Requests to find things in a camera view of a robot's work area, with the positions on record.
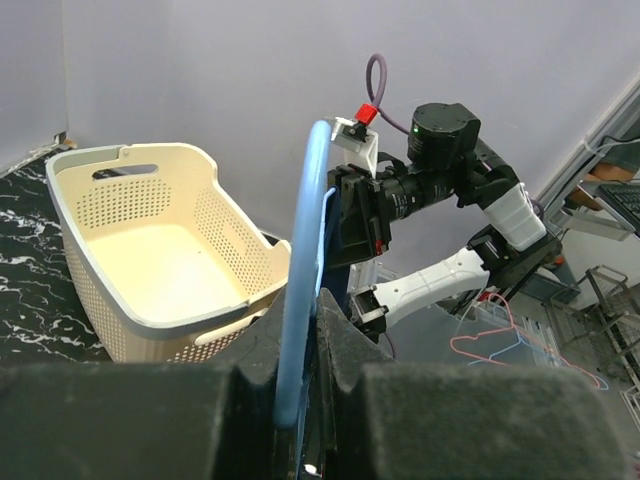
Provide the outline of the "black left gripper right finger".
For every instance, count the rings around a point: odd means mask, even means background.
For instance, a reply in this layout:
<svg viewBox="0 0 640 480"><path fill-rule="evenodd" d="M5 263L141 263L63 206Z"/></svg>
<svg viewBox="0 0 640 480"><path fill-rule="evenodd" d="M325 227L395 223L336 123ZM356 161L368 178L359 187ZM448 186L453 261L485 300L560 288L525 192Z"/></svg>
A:
<svg viewBox="0 0 640 480"><path fill-rule="evenodd" d="M325 479L624 479L594 389L558 368L399 363L322 291L317 304Z"/></svg>

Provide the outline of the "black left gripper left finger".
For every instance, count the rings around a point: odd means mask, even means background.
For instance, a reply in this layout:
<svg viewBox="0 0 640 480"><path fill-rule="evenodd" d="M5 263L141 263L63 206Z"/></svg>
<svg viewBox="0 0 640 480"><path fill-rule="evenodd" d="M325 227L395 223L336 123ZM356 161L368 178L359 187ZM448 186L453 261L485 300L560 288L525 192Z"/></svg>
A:
<svg viewBox="0 0 640 480"><path fill-rule="evenodd" d="M51 363L1 372L5 479L294 479L273 423L288 293L202 363Z"/></svg>

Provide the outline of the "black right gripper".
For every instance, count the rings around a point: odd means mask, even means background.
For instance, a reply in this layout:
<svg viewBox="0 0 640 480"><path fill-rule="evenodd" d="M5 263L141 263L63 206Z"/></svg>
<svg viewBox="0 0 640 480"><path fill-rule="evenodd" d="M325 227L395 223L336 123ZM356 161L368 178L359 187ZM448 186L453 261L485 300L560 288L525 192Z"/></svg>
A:
<svg viewBox="0 0 640 480"><path fill-rule="evenodd" d="M333 266L353 265L382 255L391 241L390 220L383 205L391 168L371 178L363 170L341 165L328 172L328 185L341 196L343 250Z"/></svg>

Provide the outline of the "navy blue t shirt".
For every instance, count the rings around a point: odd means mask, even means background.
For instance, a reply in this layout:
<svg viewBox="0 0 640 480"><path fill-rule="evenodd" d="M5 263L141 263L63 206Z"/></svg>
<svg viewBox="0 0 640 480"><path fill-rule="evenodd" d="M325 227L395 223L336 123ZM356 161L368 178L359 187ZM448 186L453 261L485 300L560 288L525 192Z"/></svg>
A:
<svg viewBox="0 0 640 480"><path fill-rule="evenodd" d="M341 239L341 196L336 187L327 191L325 199L325 224L323 227L324 266L320 286L326 288L334 297L345 316L349 313L348 281L350 266L333 266L343 250Z"/></svg>

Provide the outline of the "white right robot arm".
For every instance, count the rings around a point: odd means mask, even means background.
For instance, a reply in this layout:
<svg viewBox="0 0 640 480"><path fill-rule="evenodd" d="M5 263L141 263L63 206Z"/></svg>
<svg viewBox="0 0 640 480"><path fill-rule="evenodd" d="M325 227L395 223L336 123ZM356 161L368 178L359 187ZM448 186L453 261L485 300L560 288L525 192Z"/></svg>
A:
<svg viewBox="0 0 640 480"><path fill-rule="evenodd" d="M381 152L364 105L337 118L332 142L344 162L328 175L338 220L328 270L361 265L386 253L392 224L416 216L408 231L418 267L405 276L352 292L352 322L377 340L399 320L444 299L522 285L560 248L514 169L480 139L481 122L459 103L418 106L407 156ZM433 226L424 223L430 208Z"/></svg>

